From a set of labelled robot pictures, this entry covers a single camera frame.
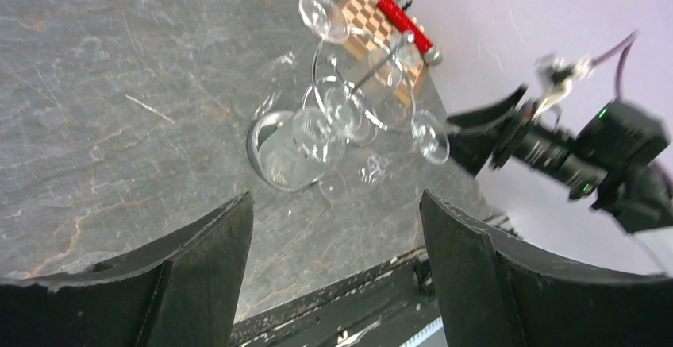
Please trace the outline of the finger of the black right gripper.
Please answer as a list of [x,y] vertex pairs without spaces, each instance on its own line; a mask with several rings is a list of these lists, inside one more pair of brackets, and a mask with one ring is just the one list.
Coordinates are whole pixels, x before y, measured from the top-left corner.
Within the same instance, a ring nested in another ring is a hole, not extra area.
[[448,135],[450,159],[476,177],[488,164],[499,169],[514,158],[521,145],[521,120],[508,118],[497,125],[465,126],[447,119],[453,133]]
[[528,89],[529,86],[523,83],[504,99],[488,106],[453,114],[447,117],[447,123],[461,129],[496,125],[509,116],[510,112],[517,107]]

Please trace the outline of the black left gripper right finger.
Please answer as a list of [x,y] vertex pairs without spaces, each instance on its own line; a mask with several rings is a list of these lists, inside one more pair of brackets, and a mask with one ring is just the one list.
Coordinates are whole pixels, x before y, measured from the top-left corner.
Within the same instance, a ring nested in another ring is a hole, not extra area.
[[670,277],[551,253],[430,191],[419,207],[449,345],[671,345]]

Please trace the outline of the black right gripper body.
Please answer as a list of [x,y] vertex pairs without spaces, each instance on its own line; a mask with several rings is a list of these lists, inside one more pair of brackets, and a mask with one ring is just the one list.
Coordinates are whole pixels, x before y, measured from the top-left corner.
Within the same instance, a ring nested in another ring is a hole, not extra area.
[[494,150],[490,167],[499,169],[515,158],[548,176],[575,176],[573,133],[559,125],[548,126],[532,119],[533,105],[511,111],[493,130]]

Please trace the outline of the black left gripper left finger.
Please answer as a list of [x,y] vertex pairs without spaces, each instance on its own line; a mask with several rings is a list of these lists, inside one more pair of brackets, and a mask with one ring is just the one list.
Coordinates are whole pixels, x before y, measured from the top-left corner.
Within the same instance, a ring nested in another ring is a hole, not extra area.
[[75,273],[1,281],[4,346],[226,346],[253,231],[243,193]]

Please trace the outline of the chrome wine glass rack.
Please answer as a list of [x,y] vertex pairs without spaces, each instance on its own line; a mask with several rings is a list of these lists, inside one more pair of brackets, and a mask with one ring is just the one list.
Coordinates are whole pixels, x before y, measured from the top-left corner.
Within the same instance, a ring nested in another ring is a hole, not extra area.
[[[410,131],[411,118],[417,112],[416,101],[410,97],[410,106],[403,106],[392,94],[398,85],[383,80],[383,74],[398,75],[399,82],[405,82],[410,89],[406,59],[410,56],[407,49],[414,46],[414,34],[410,31],[393,36],[388,46],[379,43],[375,50],[379,58],[374,60],[372,54],[365,57],[365,74],[353,79],[344,78],[339,72],[338,60],[331,58],[333,73],[314,79],[309,85],[305,96],[314,96],[317,100],[317,105],[311,107],[317,107],[327,116],[337,134],[344,139],[346,149],[348,145],[369,145],[380,130],[392,134]],[[249,130],[248,158],[267,184],[269,182],[261,175],[258,150],[262,141],[295,112],[272,110],[255,119]]]

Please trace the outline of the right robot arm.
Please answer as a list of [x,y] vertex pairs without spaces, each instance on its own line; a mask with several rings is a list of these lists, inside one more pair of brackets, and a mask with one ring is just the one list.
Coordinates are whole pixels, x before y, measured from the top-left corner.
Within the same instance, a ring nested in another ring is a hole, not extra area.
[[496,103],[448,116],[450,158],[473,176],[515,159],[565,186],[571,202],[594,195],[591,210],[610,214],[671,276],[672,249],[656,239],[672,229],[672,183],[655,166],[670,144],[662,121],[612,100],[573,134],[535,119],[536,103],[521,102],[527,90],[521,84]]

